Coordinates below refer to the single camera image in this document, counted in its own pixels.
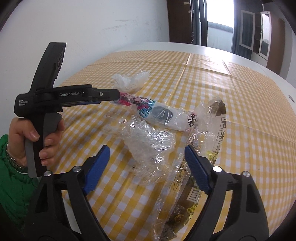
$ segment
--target gingham tablecloth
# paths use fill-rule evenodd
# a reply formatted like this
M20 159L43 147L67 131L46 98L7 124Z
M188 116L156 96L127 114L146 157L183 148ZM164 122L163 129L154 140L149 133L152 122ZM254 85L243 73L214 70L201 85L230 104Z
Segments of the gingham tablecloth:
M92 84L111 88L113 74L133 75L140 70L150 71L151 75L137 93L139 96L186 110L194 110L199 102L207 103L215 96L222 98L227 127L216 164L227 172L239 174L247 170L252 174L272 233L296 198L296 116L274 81L250 68L202 55L128 51L109 54L62 86ZM139 185L130 172L132 156L123 141L103 131L109 111L127 116L126 109L108 102L64 108L66 130L57 156L60 161L53 170L69 171L95 155L102 145L108 145L110 161L96 190L88 196L90 205L110 239L152 240L153 209L163 183ZM171 162L183 152L187 136L177 133ZM230 198L231 194L227 194L216 231L223 227ZM185 238L205 199L202 195L193 218L175 240Z

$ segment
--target wristwatch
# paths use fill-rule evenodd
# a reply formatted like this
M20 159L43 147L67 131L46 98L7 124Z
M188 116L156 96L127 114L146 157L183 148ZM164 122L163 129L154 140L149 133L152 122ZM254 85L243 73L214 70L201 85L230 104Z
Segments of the wristwatch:
M8 144L6 146L6 156L7 160L11 164L11 166L20 174L28 174L28 168L19 165L16 160L9 154L8 152Z

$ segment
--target green jacket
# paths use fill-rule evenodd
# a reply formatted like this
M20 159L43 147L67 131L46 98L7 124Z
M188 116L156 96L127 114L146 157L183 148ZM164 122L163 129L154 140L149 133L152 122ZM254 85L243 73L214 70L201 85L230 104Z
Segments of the green jacket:
M18 173L6 156L8 135L0 139L0 204L10 220L23 231L33 191L38 186L37 178Z

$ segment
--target plastic wrap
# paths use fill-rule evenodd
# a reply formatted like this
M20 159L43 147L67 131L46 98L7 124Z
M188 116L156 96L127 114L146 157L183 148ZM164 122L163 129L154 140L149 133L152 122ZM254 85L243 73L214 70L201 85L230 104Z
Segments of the plastic wrap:
M120 93L120 99L112 103L131 106L134 114L148 123L177 131L190 130L196 120L196 113L128 93Z
M149 72L142 71L132 77L125 75L115 74L112 76L113 88L118 89L120 92L136 93L139 91L149 79Z
M124 141L134 162L131 170L139 177L140 184L165 180L172 172L168 162L169 154L175 147L175 134L168 130L157 130L136 116L127 121L124 117L109 112L109 124L104 128L108 134L116 134Z
M225 104L220 98L211 100L206 106L200 104L196 110L197 120L191 129L186 145L192 145L200 155L207 157L212 164L215 163L226 129ZM201 196L184 155L180 155L180 165L173 181L165 186L171 191L171 199L175 198L175 205L166 207L164 201L167 197L158 199L157 218L153 227L154 240L171 240L177 237L178 231L183 228L192 217Z

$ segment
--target crumpled plastic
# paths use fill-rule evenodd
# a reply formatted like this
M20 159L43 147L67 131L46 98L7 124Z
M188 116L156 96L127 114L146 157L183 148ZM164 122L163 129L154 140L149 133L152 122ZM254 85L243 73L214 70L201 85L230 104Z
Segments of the crumpled plastic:
M149 79L150 73L142 71L128 77L125 75L115 74L112 76L113 88L118 89L120 92L136 93L144 86L145 82Z
M134 158L131 170L139 177L140 184L164 181L173 169L168 157L175 148L175 134L169 130L157 130L136 116L128 121L109 112L106 118L109 124L104 131L116 134L124 141Z

